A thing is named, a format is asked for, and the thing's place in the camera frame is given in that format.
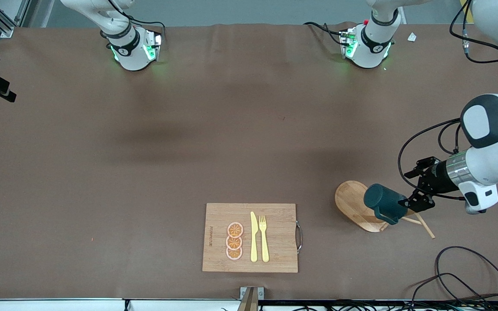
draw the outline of brown table cover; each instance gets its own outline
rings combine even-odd
[[[139,72],[113,61],[98,29],[16,29],[0,42],[0,75],[18,94],[0,99],[0,298],[229,298],[264,286],[274,299],[396,299],[433,275],[445,246],[498,265],[498,205],[469,216],[437,199],[422,213],[432,240],[407,222],[364,232],[334,204],[351,179],[409,195],[396,166],[405,140],[498,92],[498,63],[466,61],[447,28],[401,26],[371,70],[308,26],[170,28],[162,63]],[[446,158],[436,138],[411,144],[403,167]],[[299,273],[202,272],[211,202],[296,203]],[[447,253],[441,269],[498,292],[469,254]],[[448,298],[435,283],[418,297]]]

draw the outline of plastic fork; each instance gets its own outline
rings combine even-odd
[[[259,229],[262,235],[262,260],[268,262],[270,256],[268,255],[268,243],[266,242],[266,217],[264,215],[259,216]]]

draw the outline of bamboo cutting board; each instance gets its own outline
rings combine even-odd
[[[266,216],[269,262],[262,261],[261,232],[257,233],[259,260],[251,262],[251,211]],[[243,254],[238,260],[226,256],[227,228],[232,222],[243,225]],[[207,203],[203,271],[213,272],[290,272],[297,273],[295,204]]]
[[[364,205],[368,187],[358,181],[346,181],[335,191],[335,204],[345,216],[367,232],[383,232],[389,224],[379,220],[374,210]]]

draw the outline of orange slice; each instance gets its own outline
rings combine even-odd
[[[232,222],[228,226],[228,235],[232,238],[239,238],[243,234],[243,226],[239,222]]]
[[[239,258],[241,258],[241,255],[243,255],[243,248],[235,251],[228,248],[226,249],[226,256],[228,256],[228,258],[231,260],[238,260]]]
[[[231,236],[226,238],[226,247],[229,250],[239,250],[242,243],[243,241],[241,240],[241,238],[232,238]]]

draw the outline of plastic knife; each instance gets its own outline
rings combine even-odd
[[[251,212],[251,261],[257,262],[259,260],[257,256],[257,232],[259,231],[259,223],[257,223],[257,217],[255,213]]]

